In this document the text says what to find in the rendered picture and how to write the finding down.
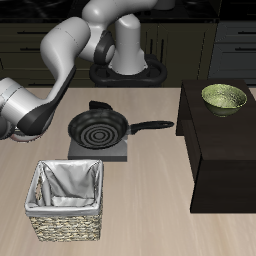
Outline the dark grey stove plate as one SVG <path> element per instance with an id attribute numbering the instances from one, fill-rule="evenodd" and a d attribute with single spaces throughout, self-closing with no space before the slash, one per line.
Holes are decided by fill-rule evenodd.
<path id="1" fill-rule="evenodd" d="M 68 151 L 69 160 L 102 160 L 103 162 L 126 162 L 127 161 L 127 140 L 125 136 L 119 143 L 113 147 L 92 150 L 78 145 L 74 140 L 71 140 Z"/>

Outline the green bowl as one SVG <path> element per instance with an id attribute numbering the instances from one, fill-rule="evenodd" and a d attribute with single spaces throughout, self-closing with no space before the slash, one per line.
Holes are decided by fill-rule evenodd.
<path id="1" fill-rule="evenodd" d="M 206 108 L 218 117 L 233 115 L 247 103 L 247 95 L 228 84 L 211 84 L 201 91 L 201 96 Z"/>

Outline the black frying pan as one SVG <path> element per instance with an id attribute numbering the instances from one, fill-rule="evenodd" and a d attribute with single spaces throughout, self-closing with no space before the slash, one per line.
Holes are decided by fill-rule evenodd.
<path id="1" fill-rule="evenodd" d="M 68 125 L 69 136 L 80 146 L 100 150 L 118 144 L 125 135 L 135 135 L 146 129 L 165 129 L 172 121 L 147 121 L 129 124 L 120 113 L 107 109 L 92 109 L 74 117 Z"/>

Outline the dark kitchen cupboards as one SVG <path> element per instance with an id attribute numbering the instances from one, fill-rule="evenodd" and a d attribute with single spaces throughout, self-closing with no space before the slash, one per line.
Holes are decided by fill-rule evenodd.
<path id="1" fill-rule="evenodd" d="M 164 87 L 184 79 L 234 78 L 256 86 L 256 0 L 175 0 L 172 10 L 139 11 L 141 48 L 167 68 Z M 0 0 L 0 77 L 51 87 L 40 42 L 82 14 L 89 0 Z"/>

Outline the dark wooden cabinet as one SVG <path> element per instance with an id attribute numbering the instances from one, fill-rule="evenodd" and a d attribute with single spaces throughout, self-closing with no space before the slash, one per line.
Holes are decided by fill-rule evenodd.
<path id="1" fill-rule="evenodd" d="M 217 117 L 201 91 L 229 84 L 247 96 L 235 114 Z M 256 100 L 242 80 L 184 80 L 176 134 L 185 138 L 194 190 L 192 213 L 256 213 Z"/>

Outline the wicker basket with white liner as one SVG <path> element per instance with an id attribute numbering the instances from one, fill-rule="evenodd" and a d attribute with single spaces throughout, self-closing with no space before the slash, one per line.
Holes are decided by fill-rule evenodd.
<path id="1" fill-rule="evenodd" d="M 25 214 L 41 241 L 100 239 L 104 166 L 100 160 L 41 160 Z"/>

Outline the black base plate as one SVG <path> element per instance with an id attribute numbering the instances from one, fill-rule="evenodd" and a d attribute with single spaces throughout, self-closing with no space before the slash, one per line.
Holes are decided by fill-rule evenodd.
<path id="1" fill-rule="evenodd" d="M 121 75 L 107 65 L 93 64 L 90 68 L 90 79 L 98 88 L 157 88 L 167 78 L 166 67 L 153 54 L 146 54 L 146 69 L 135 75 Z"/>

